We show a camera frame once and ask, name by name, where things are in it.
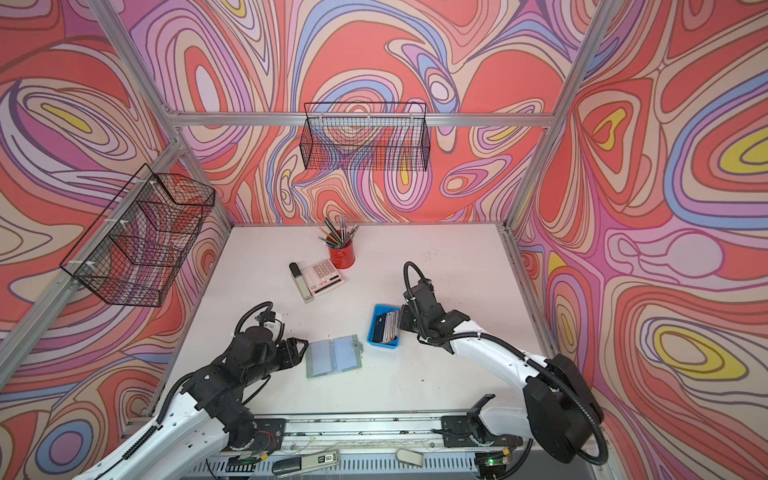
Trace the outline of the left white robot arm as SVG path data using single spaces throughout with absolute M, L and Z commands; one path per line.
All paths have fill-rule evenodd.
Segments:
M 251 447 L 258 430 L 245 389 L 300 365 L 308 346 L 263 326 L 235 334 L 222 354 L 174 384 L 152 420 L 78 477 L 179 479 L 227 448 Z

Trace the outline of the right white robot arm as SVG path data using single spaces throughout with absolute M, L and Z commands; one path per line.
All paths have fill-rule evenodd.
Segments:
M 570 358 L 526 352 L 488 333 L 468 315 L 445 310 L 426 278 L 416 285 L 405 279 L 404 286 L 403 329 L 424 345 L 475 362 L 519 391 L 524 410 L 502 416 L 522 425 L 512 427 L 512 435 L 528 434 L 562 463 L 575 457 L 596 466 L 607 463 L 603 410 Z

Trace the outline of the green card holder wallet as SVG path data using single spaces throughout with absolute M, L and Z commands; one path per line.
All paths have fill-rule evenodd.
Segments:
M 362 367 L 363 345 L 356 335 L 326 339 L 308 345 L 306 376 L 335 375 Z

